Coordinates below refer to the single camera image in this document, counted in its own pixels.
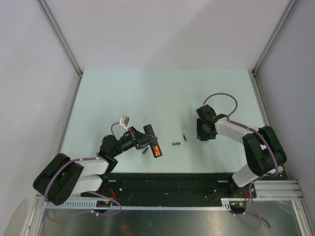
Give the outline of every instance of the white table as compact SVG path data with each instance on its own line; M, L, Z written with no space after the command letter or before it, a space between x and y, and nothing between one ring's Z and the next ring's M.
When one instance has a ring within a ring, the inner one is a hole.
M71 158L95 156L103 137L111 134L111 124L126 115L129 126L139 131L152 125L163 156L153 158L150 150L143 155L132 148L116 157L119 163L113 172L236 172L246 164L242 145L219 135L206 142L196 139L196 109L216 92L230 93L238 100L233 120L263 126L245 68L86 70L62 152ZM217 114L234 108L234 101L222 95L208 104ZM124 130L117 125L114 132L118 138ZM181 145L172 146L172 142Z

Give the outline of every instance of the metal beam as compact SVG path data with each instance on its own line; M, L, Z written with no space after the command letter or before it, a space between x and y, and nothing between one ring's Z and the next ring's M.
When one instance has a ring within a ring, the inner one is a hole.
M51 29L53 30L55 36L57 37L58 41L60 42L66 56L68 57L69 61L71 62L73 68L75 69L75 71L77 72L77 74L79 75L79 77L82 77L82 70L79 67L79 64L77 62L77 60L75 59L66 39L64 38L64 35L61 31L61 29L59 28L47 2L45 0L36 0L38 2L39 7L41 8L42 12L44 13L49 25L51 26Z
M262 51L261 55L259 56L259 59L253 68L253 73L256 74L258 70L260 69L261 64L265 60L265 58L268 56L270 50L276 43L280 33L282 32L283 28L285 27L286 23L290 19L290 16L292 15L293 11L295 10L297 4L300 2L300 0L290 0L287 6L284 9L284 12L282 13L274 31L272 32L264 50Z

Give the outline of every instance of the blue battery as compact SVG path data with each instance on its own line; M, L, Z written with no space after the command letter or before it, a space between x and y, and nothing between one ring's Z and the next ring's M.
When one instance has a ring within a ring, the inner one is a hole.
M144 149L144 151L142 152L142 154L145 154L148 149L149 149L149 147L146 147L146 149Z

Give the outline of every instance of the gray floor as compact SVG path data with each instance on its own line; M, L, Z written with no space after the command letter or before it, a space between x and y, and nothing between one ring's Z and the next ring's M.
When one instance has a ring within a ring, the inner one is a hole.
M291 202L259 202L257 206L271 229L266 229L255 217L233 217L228 211L123 210L112 217L86 213L62 223L44 218L39 236L301 235ZM251 204L247 211L253 212ZM49 216L63 219L77 212L50 210Z

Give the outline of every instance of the white wall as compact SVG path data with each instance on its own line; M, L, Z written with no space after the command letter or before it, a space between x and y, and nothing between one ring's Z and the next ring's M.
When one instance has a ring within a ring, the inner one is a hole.
M57 152L78 77L35 0L0 1L0 235L15 236L32 182Z
M252 69L288 0L47 2L85 69Z
M315 1L302 0L258 79L272 124L315 221Z

